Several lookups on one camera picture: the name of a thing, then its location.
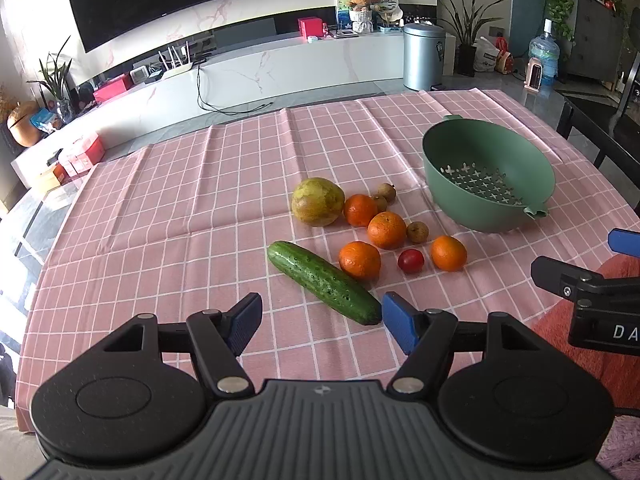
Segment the brown longan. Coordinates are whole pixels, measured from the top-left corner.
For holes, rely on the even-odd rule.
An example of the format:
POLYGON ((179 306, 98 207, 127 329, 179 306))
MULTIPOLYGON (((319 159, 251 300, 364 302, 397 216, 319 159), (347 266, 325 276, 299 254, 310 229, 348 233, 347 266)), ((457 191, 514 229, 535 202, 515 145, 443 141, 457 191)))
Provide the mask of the brown longan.
POLYGON ((407 238, 412 244, 423 244, 428 240, 430 231, 428 226, 422 221, 411 222, 407 226, 407 238))
POLYGON ((372 200, 375 202, 376 208, 378 208, 378 212, 383 212, 387 210, 388 203, 384 196, 375 195, 372 197, 372 200))
POLYGON ((386 203, 391 204, 396 200, 396 188, 390 183, 382 183, 376 189, 376 195, 383 197, 386 203))

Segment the large yellow-green pear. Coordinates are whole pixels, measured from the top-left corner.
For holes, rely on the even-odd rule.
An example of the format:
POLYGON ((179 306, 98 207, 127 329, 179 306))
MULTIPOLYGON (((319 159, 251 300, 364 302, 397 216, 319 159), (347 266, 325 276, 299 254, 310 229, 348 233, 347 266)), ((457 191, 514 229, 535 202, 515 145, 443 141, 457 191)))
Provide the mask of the large yellow-green pear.
POLYGON ((345 193, 325 178, 309 178, 296 186, 291 202, 293 216, 307 226, 323 228, 342 213, 345 193))

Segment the small red tomato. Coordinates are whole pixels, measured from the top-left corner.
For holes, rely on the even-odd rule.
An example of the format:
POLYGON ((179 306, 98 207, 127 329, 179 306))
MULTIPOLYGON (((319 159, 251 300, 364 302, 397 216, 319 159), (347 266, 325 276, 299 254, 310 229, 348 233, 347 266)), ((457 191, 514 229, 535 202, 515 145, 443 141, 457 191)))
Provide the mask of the small red tomato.
POLYGON ((419 273, 425 264, 424 255, 417 249, 406 249, 398 257, 397 264, 402 272, 419 273))

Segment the green colander bowl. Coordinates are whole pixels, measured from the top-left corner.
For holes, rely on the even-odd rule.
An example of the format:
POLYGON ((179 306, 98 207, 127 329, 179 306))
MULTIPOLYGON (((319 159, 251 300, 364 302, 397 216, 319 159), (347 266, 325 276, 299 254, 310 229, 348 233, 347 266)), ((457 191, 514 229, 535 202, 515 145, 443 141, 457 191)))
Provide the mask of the green colander bowl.
POLYGON ((422 139, 436 205, 478 232, 500 233, 548 216, 553 168, 524 136, 492 122, 448 115, 422 139))

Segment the brown longan behind orange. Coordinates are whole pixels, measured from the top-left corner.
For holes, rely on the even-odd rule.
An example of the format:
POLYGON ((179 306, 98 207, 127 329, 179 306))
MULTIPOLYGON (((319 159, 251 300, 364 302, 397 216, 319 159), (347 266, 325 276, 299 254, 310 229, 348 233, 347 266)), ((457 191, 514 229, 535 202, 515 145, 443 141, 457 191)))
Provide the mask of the brown longan behind orange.
POLYGON ((376 208, 378 208, 378 212, 383 212, 387 210, 388 203, 384 196, 375 195, 372 197, 372 200, 375 202, 376 208))

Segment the orange near pear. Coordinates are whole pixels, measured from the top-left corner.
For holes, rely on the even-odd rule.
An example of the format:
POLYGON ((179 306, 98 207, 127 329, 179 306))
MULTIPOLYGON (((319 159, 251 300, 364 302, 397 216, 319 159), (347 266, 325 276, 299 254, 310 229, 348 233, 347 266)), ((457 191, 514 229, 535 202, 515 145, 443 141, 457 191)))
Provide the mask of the orange near pear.
POLYGON ((378 214, 378 205, 367 195, 355 194, 344 203, 344 217, 350 226, 366 228, 378 214))

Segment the pink checked tablecloth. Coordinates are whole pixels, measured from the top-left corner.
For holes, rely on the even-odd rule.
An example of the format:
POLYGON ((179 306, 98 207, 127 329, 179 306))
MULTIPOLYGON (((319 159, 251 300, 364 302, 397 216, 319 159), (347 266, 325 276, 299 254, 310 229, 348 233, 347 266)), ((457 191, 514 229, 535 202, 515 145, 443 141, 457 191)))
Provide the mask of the pink checked tablecloth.
POLYGON ((269 262, 288 240, 328 261, 363 229, 298 222, 296 185, 326 178, 346 195, 396 188, 392 211, 450 235, 468 262, 448 273, 431 264, 414 275, 382 252, 375 296, 398 292, 419 308, 477 321, 503 310, 533 321, 554 303, 529 276, 545 255, 597 269, 615 228, 638 216, 605 176, 562 136, 500 91, 405 93, 278 110, 212 127, 95 166, 67 214, 40 273, 16 386, 16 419, 29 430, 37 388, 139 313, 182 322, 226 310, 258 292, 264 317, 242 355, 255 385, 267 378, 390 379, 404 356, 382 326, 362 326, 322 304, 269 262), (459 226, 432 201, 423 168, 425 131, 447 115, 505 126, 552 163, 547 217, 503 234, 459 226))

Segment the dark grey sideboard cabinet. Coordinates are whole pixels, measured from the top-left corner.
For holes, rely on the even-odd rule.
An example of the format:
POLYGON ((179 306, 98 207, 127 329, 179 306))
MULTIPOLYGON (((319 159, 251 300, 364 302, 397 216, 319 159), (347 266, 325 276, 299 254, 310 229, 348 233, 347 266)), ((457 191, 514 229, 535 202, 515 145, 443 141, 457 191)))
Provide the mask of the dark grey sideboard cabinet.
POLYGON ((624 20, 599 0, 576 0, 568 24, 573 40, 564 44, 561 72, 612 82, 617 74, 624 20))

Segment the red white carton box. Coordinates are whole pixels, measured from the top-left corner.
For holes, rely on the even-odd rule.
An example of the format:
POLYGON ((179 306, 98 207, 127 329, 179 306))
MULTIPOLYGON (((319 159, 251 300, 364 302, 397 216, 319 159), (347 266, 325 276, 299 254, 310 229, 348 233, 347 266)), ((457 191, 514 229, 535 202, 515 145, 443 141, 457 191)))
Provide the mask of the red white carton box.
POLYGON ((89 171, 98 164, 105 154, 100 136, 88 134, 68 144, 58 155, 58 162, 70 177, 89 171))

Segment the white plastic bag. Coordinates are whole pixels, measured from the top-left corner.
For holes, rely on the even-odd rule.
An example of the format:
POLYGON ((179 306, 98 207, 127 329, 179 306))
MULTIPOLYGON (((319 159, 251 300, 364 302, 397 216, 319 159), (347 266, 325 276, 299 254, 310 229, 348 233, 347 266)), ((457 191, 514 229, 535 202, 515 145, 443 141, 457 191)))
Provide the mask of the white plastic bag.
POLYGON ((474 47, 473 70, 477 73, 493 72, 497 65, 500 50, 485 37, 477 39, 474 47))

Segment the red flat box left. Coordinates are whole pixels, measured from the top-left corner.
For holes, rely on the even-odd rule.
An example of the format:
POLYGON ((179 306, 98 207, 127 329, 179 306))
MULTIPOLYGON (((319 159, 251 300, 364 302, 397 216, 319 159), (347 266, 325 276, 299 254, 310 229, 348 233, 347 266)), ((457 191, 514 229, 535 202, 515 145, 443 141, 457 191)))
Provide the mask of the red flat box left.
POLYGON ((134 86, 131 80, 130 73, 124 73, 118 77, 115 77, 107 82, 104 82, 100 88, 93 91, 94 100, 98 104, 102 104, 115 96, 120 96, 126 93, 134 86))

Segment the brown round pot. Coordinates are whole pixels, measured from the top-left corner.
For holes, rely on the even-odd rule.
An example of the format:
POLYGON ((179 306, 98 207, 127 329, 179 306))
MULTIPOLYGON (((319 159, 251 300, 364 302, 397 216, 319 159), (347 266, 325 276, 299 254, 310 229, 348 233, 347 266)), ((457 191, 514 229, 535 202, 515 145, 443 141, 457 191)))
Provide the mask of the brown round pot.
POLYGON ((25 101, 17 104, 6 120, 6 125, 17 144, 30 148, 41 138, 41 131, 36 128, 30 118, 40 111, 36 101, 25 101))

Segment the left potted plant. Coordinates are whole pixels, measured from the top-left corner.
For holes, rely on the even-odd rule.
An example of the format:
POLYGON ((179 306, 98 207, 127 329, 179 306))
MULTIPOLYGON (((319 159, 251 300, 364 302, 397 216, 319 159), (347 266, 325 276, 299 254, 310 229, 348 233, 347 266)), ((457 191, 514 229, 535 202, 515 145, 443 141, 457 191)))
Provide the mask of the left potted plant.
POLYGON ((69 124, 74 118, 72 102, 70 102, 70 90, 68 90, 67 75, 72 65, 72 59, 62 60, 61 55, 66 44, 70 41, 67 37, 62 47, 56 53, 49 53, 46 60, 39 61, 39 77, 30 80, 30 84, 38 84, 52 96, 55 113, 64 125, 69 124))

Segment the red box on cabinet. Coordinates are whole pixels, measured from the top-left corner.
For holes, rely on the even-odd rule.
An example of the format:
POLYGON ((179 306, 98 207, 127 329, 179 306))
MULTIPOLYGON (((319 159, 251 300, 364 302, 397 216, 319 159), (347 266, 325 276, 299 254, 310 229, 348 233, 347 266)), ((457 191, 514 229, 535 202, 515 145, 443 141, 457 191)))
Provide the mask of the red box on cabinet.
POLYGON ((308 16, 297 20, 300 36, 307 41, 309 38, 322 38, 324 36, 324 21, 318 16, 308 16))

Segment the teddy bear toy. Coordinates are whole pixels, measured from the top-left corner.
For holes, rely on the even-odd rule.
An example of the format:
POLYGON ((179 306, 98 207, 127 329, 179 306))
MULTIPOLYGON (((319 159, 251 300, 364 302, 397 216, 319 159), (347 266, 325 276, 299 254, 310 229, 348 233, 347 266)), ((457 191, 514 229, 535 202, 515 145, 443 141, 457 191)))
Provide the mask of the teddy bear toy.
POLYGON ((372 6, 378 0, 349 0, 349 18, 352 21, 352 30, 358 35, 373 32, 372 6))

